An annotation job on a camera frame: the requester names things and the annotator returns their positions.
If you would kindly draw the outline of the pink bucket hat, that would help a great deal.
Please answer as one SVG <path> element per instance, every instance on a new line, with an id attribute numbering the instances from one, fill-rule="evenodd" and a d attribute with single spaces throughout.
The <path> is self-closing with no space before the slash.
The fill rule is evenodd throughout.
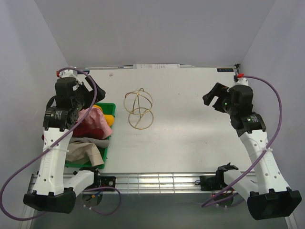
<path id="1" fill-rule="evenodd" d="M 80 124 L 87 125 L 89 128 L 102 129 L 105 139 L 112 134 L 112 129 L 108 126 L 103 113 L 95 107 L 92 107 L 89 114 Z"/>

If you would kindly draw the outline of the yellow bucket hat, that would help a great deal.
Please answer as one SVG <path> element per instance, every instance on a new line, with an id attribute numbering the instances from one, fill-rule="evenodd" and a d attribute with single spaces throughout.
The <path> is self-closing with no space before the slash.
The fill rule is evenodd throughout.
<path id="1" fill-rule="evenodd" d="M 102 108 L 101 108 L 100 106 L 98 106 L 98 105 L 94 105 L 93 107 L 99 109 L 99 110 L 103 113 L 103 115 L 104 115 L 104 117 L 105 117 L 105 120 L 106 120 L 106 122 L 107 122 L 107 124 L 108 124 L 109 127 L 111 127 L 111 126 L 114 124 L 114 116 L 113 116 L 113 115 L 111 115 L 111 114 L 105 114 L 105 113 L 103 112 Z"/>

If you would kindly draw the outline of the dark red bucket hat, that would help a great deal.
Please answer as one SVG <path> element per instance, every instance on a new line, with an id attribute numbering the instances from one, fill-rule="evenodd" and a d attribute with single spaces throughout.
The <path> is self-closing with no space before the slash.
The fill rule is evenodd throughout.
<path id="1" fill-rule="evenodd" d="M 87 125 L 80 124 L 72 134 L 73 137 L 88 137 L 94 139 L 104 139 L 104 132 L 99 128 L 89 128 Z"/>

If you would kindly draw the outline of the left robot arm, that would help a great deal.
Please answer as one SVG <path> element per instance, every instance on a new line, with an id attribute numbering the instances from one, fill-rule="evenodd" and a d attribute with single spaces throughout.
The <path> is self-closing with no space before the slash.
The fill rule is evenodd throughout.
<path id="1" fill-rule="evenodd" d="M 66 155 L 72 128 L 79 111 L 103 100 L 106 92 L 85 79 L 91 90 L 75 77 L 59 78 L 55 83 L 56 95 L 46 105 L 43 120 L 44 150 L 36 183 L 25 194 L 23 203 L 38 211 L 71 213 L 76 197 L 85 189 L 97 190 L 101 179 L 93 170 L 81 170 L 68 181 L 63 181 Z"/>

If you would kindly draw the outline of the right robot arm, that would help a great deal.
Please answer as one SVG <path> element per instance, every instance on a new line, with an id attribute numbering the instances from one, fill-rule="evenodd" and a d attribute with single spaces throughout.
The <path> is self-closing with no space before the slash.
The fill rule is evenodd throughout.
<path id="1" fill-rule="evenodd" d="M 231 125 L 251 160 L 256 182 L 241 174 L 238 167 L 218 167 L 213 177 L 220 189 L 234 189 L 247 202 L 248 210 L 255 220 L 290 216 L 300 204 L 302 197 L 298 190 L 292 190 L 283 178 L 267 139 L 266 126 L 262 117 L 253 111 L 253 91 L 248 85 L 235 84 L 232 87 L 216 83 L 203 96 L 205 105 L 217 97 L 213 108 L 227 113 Z"/>

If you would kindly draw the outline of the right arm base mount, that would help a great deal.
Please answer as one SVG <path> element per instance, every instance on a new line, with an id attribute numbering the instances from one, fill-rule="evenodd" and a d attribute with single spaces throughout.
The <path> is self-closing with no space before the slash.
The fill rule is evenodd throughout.
<path id="1" fill-rule="evenodd" d="M 223 188 L 222 183 L 216 176 L 199 176 L 194 184 L 200 186 L 201 191 L 217 191 Z"/>

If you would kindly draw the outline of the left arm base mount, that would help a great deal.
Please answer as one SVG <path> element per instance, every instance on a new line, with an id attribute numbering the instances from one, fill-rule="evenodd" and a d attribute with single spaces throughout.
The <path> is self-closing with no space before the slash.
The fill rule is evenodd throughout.
<path id="1" fill-rule="evenodd" d="M 115 176 L 100 176 L 96 175 L 94 177 L 93 184 L 86 187 L 87 189 L 98 188 L 98 187 L 115 187 L 116 177 Z"/>

